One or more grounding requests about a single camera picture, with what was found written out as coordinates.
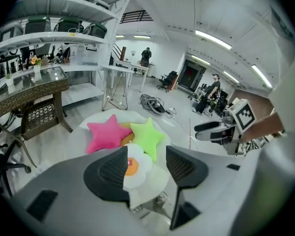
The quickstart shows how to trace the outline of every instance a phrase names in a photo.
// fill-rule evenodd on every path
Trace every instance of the wheel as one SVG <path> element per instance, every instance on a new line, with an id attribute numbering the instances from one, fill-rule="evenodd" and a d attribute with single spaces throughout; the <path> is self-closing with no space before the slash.
<path id="1" fill-rule="evenodd" d="M 25 169 L 25 172 L 26 172 L 26 173 L 31 173 L 30 166 L 26 166 L 24 169 Z"/>

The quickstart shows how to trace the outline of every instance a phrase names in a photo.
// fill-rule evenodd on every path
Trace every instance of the doorway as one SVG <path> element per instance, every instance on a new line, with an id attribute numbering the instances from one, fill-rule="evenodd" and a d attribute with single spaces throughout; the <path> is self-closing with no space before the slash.
<path id="1" fill-rule="evenodd" d="M 185 72 L 183 73 L 179 84 L 183 87 L 186 87 L 188 89 L 191 88 L 191 85 L 194 81 L 194 79 L 196 78 L 198 74 L 198 70 L 195 68 L 192 68 L 190 66 L 186 66 Z"/>

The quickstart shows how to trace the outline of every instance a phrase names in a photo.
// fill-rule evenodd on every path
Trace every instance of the green star plush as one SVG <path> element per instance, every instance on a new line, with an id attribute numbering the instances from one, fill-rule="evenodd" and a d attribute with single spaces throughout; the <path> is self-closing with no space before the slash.
<path id="1" fill-rule="evenodd" d="M 157 159 L 156 145 L 165 138 L 165 134 L 157 131 L 153 127 L 151 117 L 147 119 L 145 124 L 131 123 L 130 128 L 134 134 L 132 142 L 140 145 L 143 151 L 155 162 Z"/>

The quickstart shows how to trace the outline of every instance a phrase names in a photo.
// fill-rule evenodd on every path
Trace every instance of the man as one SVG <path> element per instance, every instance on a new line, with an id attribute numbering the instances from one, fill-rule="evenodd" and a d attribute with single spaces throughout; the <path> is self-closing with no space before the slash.
<path id="1" fill-rule="evenodd" d="M 150 57 L 152 57 L 152 53 L 151 51 L 149 50 L 149 47 L 147 47 L 142 53 L 142 59 L 141 59 L 141 62 L 140 62 L 140 65 L 141 66 L 144 66 L 144 67 L 148 67 L 148 60 Z"/>
<path id="2" fill-rule="evenodd" d="M 202 115 L 203 110 L 207 106 L 207 99 L 212 98 L 212 96 L 214 96 L 214 94 L 217 92 L 217 90 L 221 87 L 221 83 L 219 82 L 220 76 L 218 74 L 213 73 L 213 80 L 214 80 L 214 83 L 208 89 L 205 96 L 202 97 L 202 99 L 199 102 L 199 104 L 197 105 L 196 109 L 192 110 L 193 112 L 199 113 L 200 115 Z"/>

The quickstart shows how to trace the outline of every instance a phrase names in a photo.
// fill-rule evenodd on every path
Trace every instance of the flower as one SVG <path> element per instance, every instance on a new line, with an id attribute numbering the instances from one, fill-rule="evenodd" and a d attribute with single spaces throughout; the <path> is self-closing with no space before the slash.
<path id="1" fill-rule="evenodd" d="M 41 59 L 40 58 L 38 59 L 37 56 L 35 55 L 34 57 L 31 58 L 31 64 L 32 65 L 35 65 L 35 64 L 40 65 L 41 64 Z"/>
<path id="2" fill-rule="evenodd" d="M 141 146 L 126 144 L 128 147 L 128 169 L 123 179 L 123 187 L 135 189 L 144 183 L 146 173 L 152 169 L 153 162 L 149 155 L 144 154 Z"/>

